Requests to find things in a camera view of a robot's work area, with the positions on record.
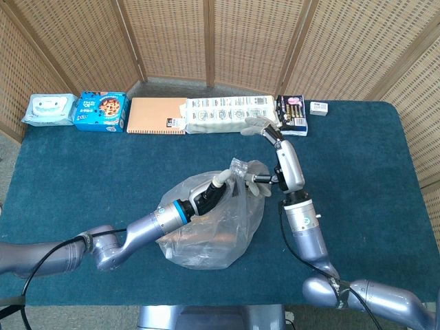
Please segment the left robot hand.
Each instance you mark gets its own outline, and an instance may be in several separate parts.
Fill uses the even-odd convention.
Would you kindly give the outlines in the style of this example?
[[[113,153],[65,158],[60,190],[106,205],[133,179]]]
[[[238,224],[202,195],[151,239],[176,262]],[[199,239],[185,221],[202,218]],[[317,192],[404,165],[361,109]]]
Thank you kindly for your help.
[[[225,169],[207,182],[193,188],[188,196],[195,215],[201,216],[210,212],[220,201],[226,191],[226,182],[230,178],[232,171]]]

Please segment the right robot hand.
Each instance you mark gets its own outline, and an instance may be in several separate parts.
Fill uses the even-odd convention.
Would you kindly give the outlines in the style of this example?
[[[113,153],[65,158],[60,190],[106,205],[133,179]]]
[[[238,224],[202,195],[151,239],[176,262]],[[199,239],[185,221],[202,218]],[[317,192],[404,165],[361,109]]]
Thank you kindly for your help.
[[[278,184],[286,195],[302,190],[305,178],[297,154],[292,143],[283,137],[276,124],[263,116],[248,117],[245,123],[246,127],[241,130],[241,135],[262,135],[274,147],[278,159],[273,175],[245,174],[245,182],[250,191],[255,196],[269,197],[271,192],[268,186],[274,184]]]

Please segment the clear plastic bag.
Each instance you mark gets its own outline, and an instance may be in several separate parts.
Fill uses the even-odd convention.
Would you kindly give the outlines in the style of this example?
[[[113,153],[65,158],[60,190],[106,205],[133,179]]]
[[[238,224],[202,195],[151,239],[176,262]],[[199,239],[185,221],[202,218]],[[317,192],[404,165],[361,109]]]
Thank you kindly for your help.
[[[263,218],[270,187],[248,188],[246,179],[267,175],[268,167],[258,161],[234,158],[231,177],[219,203],[208,213],[156,240],[166,259],[192,270],[221,270],[247,250]]]

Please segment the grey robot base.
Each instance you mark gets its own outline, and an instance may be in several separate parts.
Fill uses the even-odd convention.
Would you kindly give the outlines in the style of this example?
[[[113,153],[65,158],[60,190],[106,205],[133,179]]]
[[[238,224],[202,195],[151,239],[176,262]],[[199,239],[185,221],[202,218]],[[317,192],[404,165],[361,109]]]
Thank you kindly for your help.
[[[136,330],[286,330],[285,307],[141,306]]]

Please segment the black and purple pad pack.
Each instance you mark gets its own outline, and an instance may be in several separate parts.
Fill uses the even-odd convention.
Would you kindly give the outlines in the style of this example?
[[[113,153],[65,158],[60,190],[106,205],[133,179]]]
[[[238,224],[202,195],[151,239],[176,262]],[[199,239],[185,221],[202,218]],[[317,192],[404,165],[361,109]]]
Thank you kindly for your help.
[[[308,124],[303,95],[278,95],[276,113],[283,135],[307,136]]]

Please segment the small white box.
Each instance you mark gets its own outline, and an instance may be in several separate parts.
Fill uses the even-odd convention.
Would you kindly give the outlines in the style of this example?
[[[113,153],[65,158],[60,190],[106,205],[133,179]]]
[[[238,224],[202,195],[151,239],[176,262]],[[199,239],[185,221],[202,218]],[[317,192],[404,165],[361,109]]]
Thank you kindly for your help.
[[[309,107],[309,113],[315,116],[326,116],[328,114],[329,107],[325,102],[311,101]]]

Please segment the blue felt table cover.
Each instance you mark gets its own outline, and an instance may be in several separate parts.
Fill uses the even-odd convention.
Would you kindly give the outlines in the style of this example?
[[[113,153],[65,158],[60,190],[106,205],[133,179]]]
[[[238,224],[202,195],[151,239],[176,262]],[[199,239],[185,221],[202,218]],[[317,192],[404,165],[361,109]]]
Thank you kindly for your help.
[[[440,254],[396,109],[386,102],[331,101],[305,137],[290,137],[320,214],[333,265],[346,281],[367,279],[433,301]],[[276,165],[262,136],[238,133],[136,135],[31,127],[0,215],[0,242],[64,241],[101,225],[124,228],[156,209],[185,178],[233,158]],[[245,254],[217,271],[166,260],[156,243],[118,269],[80,267],[35,278],[31,305],[250,305],[302,303],[308,267],[287,250],[272,188]]]

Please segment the long white tissue pack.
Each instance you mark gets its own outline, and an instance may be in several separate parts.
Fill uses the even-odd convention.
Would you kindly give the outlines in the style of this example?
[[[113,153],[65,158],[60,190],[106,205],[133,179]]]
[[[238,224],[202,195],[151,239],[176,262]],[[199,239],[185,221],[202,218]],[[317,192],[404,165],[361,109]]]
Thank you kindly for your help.
[[[179,106],[179,128],[186,133],[238,133],[246,118],[263,116],[280,126],[272,96],[188,98]]]

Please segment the orange spiral notebook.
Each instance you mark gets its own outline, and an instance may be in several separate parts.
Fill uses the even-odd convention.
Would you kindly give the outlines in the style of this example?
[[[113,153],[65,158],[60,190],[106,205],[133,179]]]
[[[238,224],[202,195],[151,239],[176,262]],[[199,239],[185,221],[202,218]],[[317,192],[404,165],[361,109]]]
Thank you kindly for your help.
[[[186,101],[186,98],[132,98],[126,132],[184,135],[180,107]]]

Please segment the woven bamboo folding screen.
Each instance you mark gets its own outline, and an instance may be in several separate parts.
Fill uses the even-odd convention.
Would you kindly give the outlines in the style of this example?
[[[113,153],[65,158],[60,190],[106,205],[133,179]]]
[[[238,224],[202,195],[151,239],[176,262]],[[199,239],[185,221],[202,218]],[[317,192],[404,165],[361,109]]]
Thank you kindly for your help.
[[[0,138],[33,93],[152,78],[391,103],[440,243],[440,0],[0,0]]]

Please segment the blue cookie box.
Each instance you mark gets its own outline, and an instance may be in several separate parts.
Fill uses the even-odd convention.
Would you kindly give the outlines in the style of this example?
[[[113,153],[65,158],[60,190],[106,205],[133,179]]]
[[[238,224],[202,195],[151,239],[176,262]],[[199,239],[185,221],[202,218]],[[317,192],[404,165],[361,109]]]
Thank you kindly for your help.
[[[74,126],[80,131],[123,132],[129,112],[127,94],[119,91],[83,91]]]

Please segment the light blue wet wipes pack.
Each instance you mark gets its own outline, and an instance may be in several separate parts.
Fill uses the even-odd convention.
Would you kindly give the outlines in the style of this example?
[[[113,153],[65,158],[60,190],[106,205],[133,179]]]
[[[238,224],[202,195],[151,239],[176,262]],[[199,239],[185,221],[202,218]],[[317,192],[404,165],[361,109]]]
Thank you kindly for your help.
[[[72,126],[77,103],[71,93],[32,94],[21,121],[34,127]]]

